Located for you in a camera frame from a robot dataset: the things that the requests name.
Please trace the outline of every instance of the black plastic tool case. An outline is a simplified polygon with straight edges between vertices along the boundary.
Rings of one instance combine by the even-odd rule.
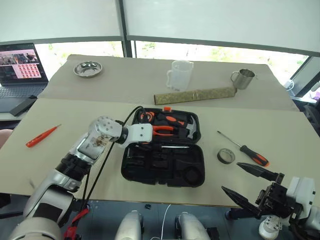
[[[176,116],[187,119],[189,124],[194,118],[196,130],[193,138],[187,138],[189,131],[180,127],[173,136],[152,137],[152,142],[133,143],[123,154],[121,173],[129,181],[155,185],[167,184],[169,187],[198,187],[205,181],[205,164],[202,149],[196,145],[201,138],[198,116],[186,111],[163,111],[160,108],[146,108],[146,112],[153,112],[155,116],[150,122],[154,126],[171,125],[167,120],[158,120],[158,114]],[[143,112],[138,110],[132,124],[140,122]],[[187,148],[167,148],[168,146]]]

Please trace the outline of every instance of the measuring cup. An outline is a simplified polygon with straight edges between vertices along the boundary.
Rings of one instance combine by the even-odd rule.
[[[171,64],[167,75],[166,86],[176,91],[185,91],[191,80],[194,63],[186,60],[176,60]]]

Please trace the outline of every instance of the laptop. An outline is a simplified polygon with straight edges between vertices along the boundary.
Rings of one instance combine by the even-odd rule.
[[[0,84],[0,113],[45,89],[48,79],[33,43],[0,45]]]

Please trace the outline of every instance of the laptop screen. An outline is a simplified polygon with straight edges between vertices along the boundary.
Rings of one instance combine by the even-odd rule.
[[[0,83],[47,83],[48,79],[33,43],[0,45]]]

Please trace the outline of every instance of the screwdriver shaft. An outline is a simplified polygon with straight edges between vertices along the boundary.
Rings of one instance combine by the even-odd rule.
[[[188,149],[189,146],[161,146],[162,149]]]
[[[227,137],[226,135],[224,135],[222,132],[217,131],[219,134],[221,134],[222,136],[224,136],[226,139],[230,140],[231,142],[233,142],[234,144],[238,145],[240,148],[242,147],[240,144],[236,143],[235,141],[231,140],[229,137]]]

